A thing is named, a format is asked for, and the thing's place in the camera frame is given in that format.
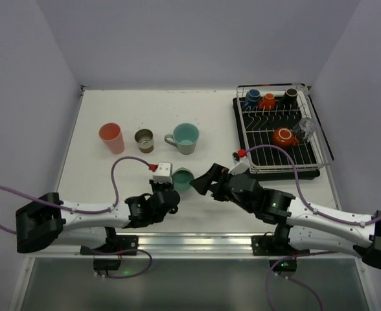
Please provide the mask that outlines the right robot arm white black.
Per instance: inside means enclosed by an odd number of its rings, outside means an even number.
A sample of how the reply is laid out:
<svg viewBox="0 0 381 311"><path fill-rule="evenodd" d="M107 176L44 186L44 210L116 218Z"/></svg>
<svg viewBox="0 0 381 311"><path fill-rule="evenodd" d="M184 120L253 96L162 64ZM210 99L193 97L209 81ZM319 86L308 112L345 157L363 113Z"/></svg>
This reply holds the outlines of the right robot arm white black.
<svg viewBox="0 0 381 311"><path fill-rule="evenodd" d="M358 257L381 270L381 211L357 214L308 203L302 195L264 188L247 173L214 164L190 182L201 195L233 202L264 223L275 225L279 249L316 249Z"/></svg>

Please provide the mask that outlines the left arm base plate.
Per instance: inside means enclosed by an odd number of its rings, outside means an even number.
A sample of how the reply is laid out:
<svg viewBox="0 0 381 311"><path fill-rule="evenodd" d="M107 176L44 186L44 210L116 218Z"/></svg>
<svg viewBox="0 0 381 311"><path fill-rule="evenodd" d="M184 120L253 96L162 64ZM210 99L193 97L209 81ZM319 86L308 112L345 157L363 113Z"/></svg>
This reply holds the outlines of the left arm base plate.
<svg viewBox="0 0 381 311"><path fill-rule="evenodd" d="M80 248L81 255L130 255L134 256L137 254L137 249L139 246L139 237L137 235L117 235L114 238L107 238L106 243L97 248L91 249L85 246Z"/></svg>

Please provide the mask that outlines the pink plastic cup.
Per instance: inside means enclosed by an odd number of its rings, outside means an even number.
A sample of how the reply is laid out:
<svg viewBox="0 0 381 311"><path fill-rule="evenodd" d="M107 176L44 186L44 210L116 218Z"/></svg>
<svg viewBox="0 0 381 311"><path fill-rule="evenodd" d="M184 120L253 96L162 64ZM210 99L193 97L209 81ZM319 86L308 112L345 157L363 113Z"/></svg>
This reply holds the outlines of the pink plastic cup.
<svg viewBox="0 0 381 311"><path fill-rule="evenodd" d="M98 134L102 142L113 154L121 154L124 152L124 139L118 124L113 122L104 124L101 126Z"/></svg>

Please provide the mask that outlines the red glazed round cup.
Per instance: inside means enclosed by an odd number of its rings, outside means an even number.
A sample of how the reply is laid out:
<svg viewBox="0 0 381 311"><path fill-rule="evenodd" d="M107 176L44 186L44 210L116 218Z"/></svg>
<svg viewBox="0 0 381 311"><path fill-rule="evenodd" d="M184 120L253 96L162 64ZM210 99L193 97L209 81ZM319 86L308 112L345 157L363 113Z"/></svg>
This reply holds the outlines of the red glazed round cup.
<svg viewBox="0 0 381 311"><path fill-rule="evenodd" d="M282 149L287 149L291 146L298 146L299 139L294 135L294 133L290 129L280 127L274 131L271 137L271 143L274 146L278 146Z"/></svg>

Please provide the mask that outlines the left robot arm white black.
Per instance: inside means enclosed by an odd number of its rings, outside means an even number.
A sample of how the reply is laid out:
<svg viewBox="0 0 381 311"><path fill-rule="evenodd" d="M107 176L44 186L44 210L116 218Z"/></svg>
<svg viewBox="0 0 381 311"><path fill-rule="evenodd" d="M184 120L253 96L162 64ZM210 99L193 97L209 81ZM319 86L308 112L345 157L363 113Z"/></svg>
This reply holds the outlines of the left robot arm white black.
<svg viewBox="0 0 381 311"><path fill-rule="evenodd" d="M17 252L34 253L51 245L115 251L116 229L148 227L178 211L180 196L172 184L151 182L151 187L152 193L114 207L63 201L57 192L47 193L16 211Z"/></svg>

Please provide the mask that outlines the steel cup with cork base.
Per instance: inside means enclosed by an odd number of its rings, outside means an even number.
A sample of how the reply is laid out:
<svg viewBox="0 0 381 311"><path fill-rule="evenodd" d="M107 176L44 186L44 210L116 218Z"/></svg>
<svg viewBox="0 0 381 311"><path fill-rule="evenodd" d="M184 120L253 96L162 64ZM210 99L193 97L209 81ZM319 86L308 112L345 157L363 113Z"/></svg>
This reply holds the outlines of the steel cup with cork base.
<svg viewBox="0 0 381 311"><path fill-rule="evenodd" d="M142 153L150 153L154 149L154 135L149 129L140 129L135 133L135 142Z"/></svg>

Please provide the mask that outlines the pale green mug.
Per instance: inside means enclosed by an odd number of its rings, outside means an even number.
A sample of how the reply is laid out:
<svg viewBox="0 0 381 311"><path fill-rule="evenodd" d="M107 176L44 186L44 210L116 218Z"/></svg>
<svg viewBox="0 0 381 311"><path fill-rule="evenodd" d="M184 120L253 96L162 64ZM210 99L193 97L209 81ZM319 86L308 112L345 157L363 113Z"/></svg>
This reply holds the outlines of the pale green mug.
<svg viewBox="0 0 381 311"><path fill-rule="evenodd" d="M190 182L194 179L194 174L187 168L178 168L172 175L174 189L178 192L187 192L191 189Z"/></svg>
<svg viewBox="0 0 381 311"><path fill-rule="evenodd" d="M164 136L164 142L177 148L183 155L191 155L196 148L196 143L200 137L199 129L191 123L177 125L172 134Z"/></svg>

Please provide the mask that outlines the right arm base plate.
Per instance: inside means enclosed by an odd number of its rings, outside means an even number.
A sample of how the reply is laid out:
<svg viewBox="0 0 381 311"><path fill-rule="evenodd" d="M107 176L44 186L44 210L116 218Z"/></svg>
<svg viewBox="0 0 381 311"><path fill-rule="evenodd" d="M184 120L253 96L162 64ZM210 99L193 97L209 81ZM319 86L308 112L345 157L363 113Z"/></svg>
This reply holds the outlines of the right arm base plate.
<svg viewBox="0 0 381 311"><path fill-rule="evenodd" d="M254 256L293 255L295 250L287 244L274 241L271 231L251 236L251 251Z"/></svg>

